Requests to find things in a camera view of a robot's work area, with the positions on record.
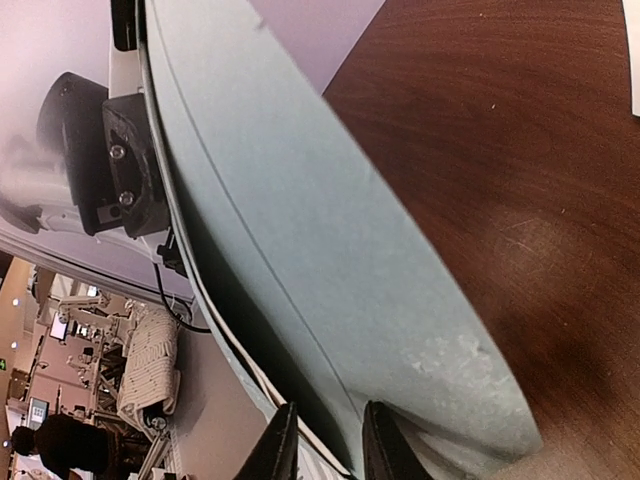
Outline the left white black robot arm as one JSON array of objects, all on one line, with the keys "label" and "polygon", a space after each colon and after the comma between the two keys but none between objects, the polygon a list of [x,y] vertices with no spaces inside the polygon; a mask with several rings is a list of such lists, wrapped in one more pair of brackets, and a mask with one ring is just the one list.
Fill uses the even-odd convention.
[{"label": "left white black robot arm", "polygon": [[165,231],[170,214],[143,94],[62,74],[44,98],[36,138],[11,137],[1,157],[1,217],[36,235],[124,239]]}]

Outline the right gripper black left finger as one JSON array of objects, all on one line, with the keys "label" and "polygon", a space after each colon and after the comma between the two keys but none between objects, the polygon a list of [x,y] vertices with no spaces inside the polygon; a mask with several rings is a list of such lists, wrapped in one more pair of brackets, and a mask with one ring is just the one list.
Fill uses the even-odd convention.
[{"label": "right gripper black left finger", "polygon": [[298,415],[296,404],[280,406],[269,421],[235,480],[297,478]]}]

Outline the white patterned cloth cover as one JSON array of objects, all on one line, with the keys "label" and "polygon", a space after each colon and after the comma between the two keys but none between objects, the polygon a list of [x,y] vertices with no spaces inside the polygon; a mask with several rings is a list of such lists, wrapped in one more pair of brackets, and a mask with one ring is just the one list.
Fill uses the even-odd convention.
[{"label": "white patterned cloth cover", "polygon": [[159,305],[136,302],[132,310],[137,321],[131,335],[126,364],[118,390],[117,414],[126,423],[155,435],[144,420],[144,411],[153,406],[160,413],[174,413],[180,372],[176,368],[177,325],[166,309]]}]

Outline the person in dark clothes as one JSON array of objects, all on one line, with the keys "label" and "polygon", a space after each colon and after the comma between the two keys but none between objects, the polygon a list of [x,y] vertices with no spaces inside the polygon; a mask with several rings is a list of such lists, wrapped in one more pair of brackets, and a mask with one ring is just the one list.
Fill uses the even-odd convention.
[{"label": "person in dark clothes", "polygon": [[21,456],[39,456],[58,479],[80,479],[77,470],[97,479],[127,478],[116,435],[65,414],[48,416],[37,429],[16,427],[11,446]]}]

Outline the light blue envelope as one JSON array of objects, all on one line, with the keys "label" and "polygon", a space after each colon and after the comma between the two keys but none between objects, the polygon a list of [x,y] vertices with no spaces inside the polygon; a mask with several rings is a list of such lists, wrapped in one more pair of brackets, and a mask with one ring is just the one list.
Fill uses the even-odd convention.
[{"label": "light blue envelope", "polygon": [[438,253],[323,98],[377,1],[143,1],[147,107],[198,304],[303,479],[361,479],[387,407],[421,469],[486,479],[542,439]]}]

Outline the white paper sheet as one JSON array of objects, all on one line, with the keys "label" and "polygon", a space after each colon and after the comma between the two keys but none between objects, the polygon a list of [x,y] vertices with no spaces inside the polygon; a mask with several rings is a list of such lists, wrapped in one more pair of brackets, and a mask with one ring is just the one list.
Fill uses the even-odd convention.
[{"label": "white paper sheet", "polygon": [[624,20],[626,26],[627,43],[629,50],[630,83],[631,83],[631,112],[639,116],[639,73],[640,73],[640,1],[623,0]]}]

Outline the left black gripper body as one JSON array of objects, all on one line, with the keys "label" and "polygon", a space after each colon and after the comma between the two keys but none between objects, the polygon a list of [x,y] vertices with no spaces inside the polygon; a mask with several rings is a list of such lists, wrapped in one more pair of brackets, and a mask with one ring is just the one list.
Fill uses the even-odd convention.
[{"label": "left black gripper body", "polygon": [[169,208],[142,93],[102,104],[104,133],[117,200],[128,236],[169,227]]}]

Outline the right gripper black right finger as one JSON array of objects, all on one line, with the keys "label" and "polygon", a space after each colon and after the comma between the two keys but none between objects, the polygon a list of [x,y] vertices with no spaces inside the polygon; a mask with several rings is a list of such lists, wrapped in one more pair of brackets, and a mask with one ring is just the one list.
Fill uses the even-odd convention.
[{"label": "right gripper black right finger", "polygon": [[362,428],[364,475],[374,480],[428,480],[422,466],[382,402],[370,401]]}]

